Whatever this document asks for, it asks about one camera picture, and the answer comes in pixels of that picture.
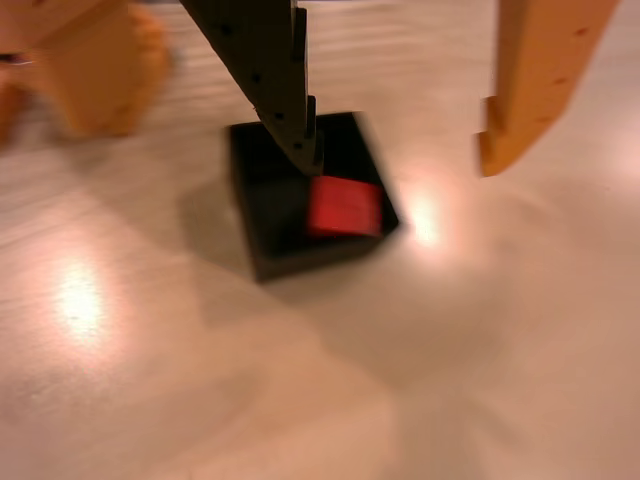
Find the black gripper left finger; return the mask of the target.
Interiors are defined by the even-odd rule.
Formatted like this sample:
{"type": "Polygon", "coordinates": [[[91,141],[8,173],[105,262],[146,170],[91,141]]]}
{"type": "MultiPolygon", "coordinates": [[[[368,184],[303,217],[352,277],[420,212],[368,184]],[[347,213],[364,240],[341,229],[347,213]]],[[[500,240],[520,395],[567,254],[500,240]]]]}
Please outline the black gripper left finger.
{"type": "Polygon", "coordinates": [[[303,174],[323,171],[308,93],[307,10],[290,0],[183,0],[276,144],[303,174]]]}

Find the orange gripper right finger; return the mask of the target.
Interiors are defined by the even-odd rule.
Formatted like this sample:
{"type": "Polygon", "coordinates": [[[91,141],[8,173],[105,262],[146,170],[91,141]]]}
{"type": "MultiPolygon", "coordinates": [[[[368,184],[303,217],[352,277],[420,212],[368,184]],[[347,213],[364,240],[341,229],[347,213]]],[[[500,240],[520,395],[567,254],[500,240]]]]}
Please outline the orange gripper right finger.
{"type": "Polygon", "coordinates": [[[494,94],[478,135],[480,171],[498,175],[561,118],[617,1],[500,1],[494,94]]]}

